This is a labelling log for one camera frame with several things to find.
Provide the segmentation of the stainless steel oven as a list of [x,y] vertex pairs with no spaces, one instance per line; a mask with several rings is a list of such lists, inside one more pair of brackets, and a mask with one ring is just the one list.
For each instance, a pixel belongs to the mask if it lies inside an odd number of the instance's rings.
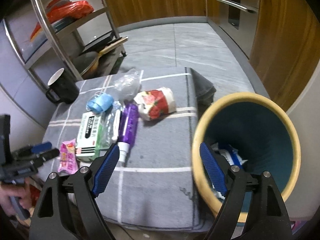
[[220,27],[250,57],[260,0],[216,0],[220,5]]

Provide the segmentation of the wooden cabinets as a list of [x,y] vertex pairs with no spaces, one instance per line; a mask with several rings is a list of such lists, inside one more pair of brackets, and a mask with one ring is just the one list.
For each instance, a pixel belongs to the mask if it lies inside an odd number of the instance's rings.
[[[106,0],[117,27],[179,18],[203,19],[220,27],[216,0]],[[247,57],[231,39],[233,45]],[[319,62],[319,0],[260,0],[249,64],[267,94],[288,110],[311,79]]]

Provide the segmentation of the grey plaid cloth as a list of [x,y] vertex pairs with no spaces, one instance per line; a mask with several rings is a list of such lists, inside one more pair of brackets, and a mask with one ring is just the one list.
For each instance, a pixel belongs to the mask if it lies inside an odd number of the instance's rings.
[[191,146],[197,102],[214,94],[213,84],[188,67],[146,69],[138,76],[144,90],[170,88],[177,111],[139,121],[127,163],[115,168],[97,205],[108,222],[122,226],[204,232],[213,216],[193,182]]

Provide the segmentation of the clear plastic bag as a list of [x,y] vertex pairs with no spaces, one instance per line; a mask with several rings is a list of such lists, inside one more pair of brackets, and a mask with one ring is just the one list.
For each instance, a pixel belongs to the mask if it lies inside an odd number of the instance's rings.
[[140,72],[130,71],[119,78],[114,89],[119,101],[132,101],[141,88]]

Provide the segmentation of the crushed floral paper cup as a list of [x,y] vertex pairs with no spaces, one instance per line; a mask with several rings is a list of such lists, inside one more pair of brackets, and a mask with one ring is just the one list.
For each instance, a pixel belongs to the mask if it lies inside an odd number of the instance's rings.
[[176,112],[176,101],[170,88],[161,87],[154,90],[139,92],[134,102],[143,120],[151,121]]

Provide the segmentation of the yellow rimmed teal trash bin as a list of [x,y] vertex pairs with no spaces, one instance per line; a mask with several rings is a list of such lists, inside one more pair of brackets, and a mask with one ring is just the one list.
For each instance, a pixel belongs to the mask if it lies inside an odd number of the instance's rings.
[[255,93],[224,96],[201,116],[193,138],[192,170],[197,190],[213,215],[222,201],[215,197],[200,157],[200,144],[231,145],[246,160],[245,171],[271,173],[287,200],[295,188],[301,165],[298,134],[288,115],[273,101]]

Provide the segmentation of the purple spray bottle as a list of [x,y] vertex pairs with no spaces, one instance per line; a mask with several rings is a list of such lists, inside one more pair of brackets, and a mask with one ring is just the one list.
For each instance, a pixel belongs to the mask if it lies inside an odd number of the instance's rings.
[[138,119],[138,106],[134,103],[127,104],[121,115],[118,137],[119,162],[123,166],[126,163],[128,153],[135,143]]

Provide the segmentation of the pink snack packet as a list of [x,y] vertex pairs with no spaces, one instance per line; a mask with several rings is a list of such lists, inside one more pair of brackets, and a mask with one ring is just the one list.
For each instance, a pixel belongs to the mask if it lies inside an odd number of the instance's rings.
[[58,173],[66,173],[68,175],[75,174],[79,169],[75,156],[76,139],[62,142],[60,146],[60,161]]

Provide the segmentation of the clear plastic blister pack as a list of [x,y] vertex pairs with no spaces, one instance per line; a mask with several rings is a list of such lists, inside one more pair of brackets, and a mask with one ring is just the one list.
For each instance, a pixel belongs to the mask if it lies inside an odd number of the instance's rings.
[[122,109],[121,103],[115,101],[106,111],[100,144],[102,150],[109,149],[110,146],[118,140]]

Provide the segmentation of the blue white foil wrapper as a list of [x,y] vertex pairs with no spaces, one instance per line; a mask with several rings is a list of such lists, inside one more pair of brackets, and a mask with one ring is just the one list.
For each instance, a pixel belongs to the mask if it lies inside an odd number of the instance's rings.
[[223,156],[231,166],[236,165],[240,168],[243,168],[243,165],[247,162],[247,160],[244,160],[242,157],[240,157],[238,150],[233,148],[231,145],[216,142],[211,144],[211,148],[214,152]]

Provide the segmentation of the black mug white inside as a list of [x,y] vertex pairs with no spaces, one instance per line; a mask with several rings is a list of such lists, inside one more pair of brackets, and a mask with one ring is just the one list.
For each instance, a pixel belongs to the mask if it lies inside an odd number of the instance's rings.
[[64,68],[59,69],[52,75],[47,86],[46,97],[55,104],[62,102],[71,104],[80,93],[72,76]]

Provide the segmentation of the green white medicine box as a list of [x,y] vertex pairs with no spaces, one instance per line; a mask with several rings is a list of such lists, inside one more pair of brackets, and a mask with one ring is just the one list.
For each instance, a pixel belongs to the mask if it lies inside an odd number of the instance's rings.
[[104,119],[104,113],[86,112],[82,115],[75,145],[75,156],[79,161],[91,163],[99,157]]

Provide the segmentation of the blue face mask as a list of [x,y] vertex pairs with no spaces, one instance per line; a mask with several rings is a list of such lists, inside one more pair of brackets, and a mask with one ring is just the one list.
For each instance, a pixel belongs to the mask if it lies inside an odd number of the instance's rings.
[[97,114],[107,111],[114,102],[113,96],[101,92],[95,94],[86,104],[86,110]]

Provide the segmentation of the red plastic bag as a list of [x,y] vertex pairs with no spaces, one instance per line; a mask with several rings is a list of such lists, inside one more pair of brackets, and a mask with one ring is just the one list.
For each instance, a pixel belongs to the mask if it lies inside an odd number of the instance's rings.
[[86,1],[52,0],[45,8],[50,23],[63,18],[80,19],[92,13],[94,8]]

